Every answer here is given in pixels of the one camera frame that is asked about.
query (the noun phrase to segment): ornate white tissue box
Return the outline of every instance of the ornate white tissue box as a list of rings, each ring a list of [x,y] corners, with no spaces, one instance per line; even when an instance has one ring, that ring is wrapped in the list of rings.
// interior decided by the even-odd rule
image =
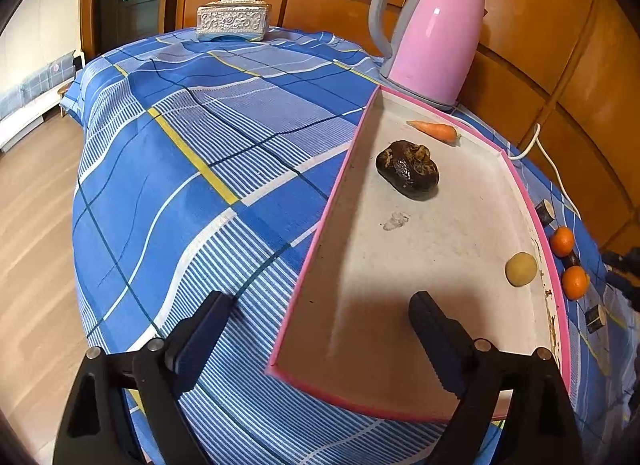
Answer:
[[[237,36],[260,41],[269,26],[271,5],[264,1],[216,1],[198,8],[196,37],[211,41],[221,36]]]

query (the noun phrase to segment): carrot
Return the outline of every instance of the carrot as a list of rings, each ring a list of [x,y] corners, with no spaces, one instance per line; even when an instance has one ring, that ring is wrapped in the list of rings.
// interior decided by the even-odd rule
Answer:
[[[449,144],[455,143],[460,136],[453,126],[447,124],[433,124],[432,122],[423,122],[420,120],[408,121],[407,124],[436,140]]]

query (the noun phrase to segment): white power cord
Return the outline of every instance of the white power cord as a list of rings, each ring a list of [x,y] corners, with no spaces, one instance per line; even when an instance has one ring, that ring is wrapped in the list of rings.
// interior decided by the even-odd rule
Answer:
[[[455,119],[459,120],[463,124],[466,124],[469,127],[478,131],[478,128],[476,128],[473,124],[470,124],[469,122],[465,121],[464,119],[461,119],[459,117],[455,117]],[[560,187],[560,190],[562,191],[562,194],[568,201],[571,208],[574,210],[575,215],[580,219],[580,221],[582,221],[582,217],[580,216],[580,211],[578,211],[578,207],[576,207],[575,203],[571,200],[571,198],[569,198],[569,194],[567,193],[566,189],[564,188],[564,185],[562,184],[562,179],[560,178],[560,173],[558,172],[558,168],[556,168],[554,161],[551,159],[549,155],[546,154],[545,149],[542,147],[542,144],[540,144],[540,140],[538,139],[538,136],[540,136],[540,129],[541,129],[540,124],[536,122],[536,124],[534,125],[534,129],[535,131],[533,132],[533,137],[531,138],[529,145],[518,156],[508,156],[509,160],[511,160],[512,162],[516,162],[518,160],[523,159],[525,156],[529,155],[529,152],[531,151],[531,148],[533,148],[534,144],[537,144],[543,156],[546,158],[546,161],[548,161],[548,163],[550,163],[551,167],[554,169],[554,172],[556,173],[556,178],[558,179],[558,185]]]

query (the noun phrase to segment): silver bolt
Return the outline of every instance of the silver bolt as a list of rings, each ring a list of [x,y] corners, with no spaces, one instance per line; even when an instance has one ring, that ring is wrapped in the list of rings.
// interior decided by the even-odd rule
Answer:
[[[553,358],[553,354],[546,348],[538,348],[536,350],[536,355],[538,355],[542,360],[551,360]]]
[[[92,348],[89,348],[85,355],[88,359],[95,359],[98,355],[100,355],[100,353],[102,352],[102,350],[100,348],[98,348],[97,346],[93,346]]]
[[[478,351],[487,352],[491,349],[491,343],[487,339],[478,339],[474,342]]]
[[[146,343],[146,347],[150,350],[150,351],[158,351],[162,349],[162,346],[164,346],[164,341],[162,339],[151,339],[149,342]]]

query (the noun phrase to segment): table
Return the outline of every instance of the table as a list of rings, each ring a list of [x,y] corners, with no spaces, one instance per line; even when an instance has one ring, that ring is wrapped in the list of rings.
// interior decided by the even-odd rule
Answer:
[[[444,429],[356,415],[263,374],[379,66],[327,32],[272,28],[263,42],[200,43],[185,29],[96,58],[65,94],[85,132],[73,246],[89,344],[138,349],[212,289],[241,293],[180,400],[217,464],[420,463]],[[462,106],[453,114],[518,153]],[[604,282],[597,247],[556,186],[528,160],[515,165],[533,202],[553,204],[547,229],[574,231],[591,276],[585,297],[566,302],[569,394],[591,461],[628,419],[638,318]],[[608,322],[589,334],[584,312],[595,304]],[[161,464],[139,398],[127,397],[143,448]]]

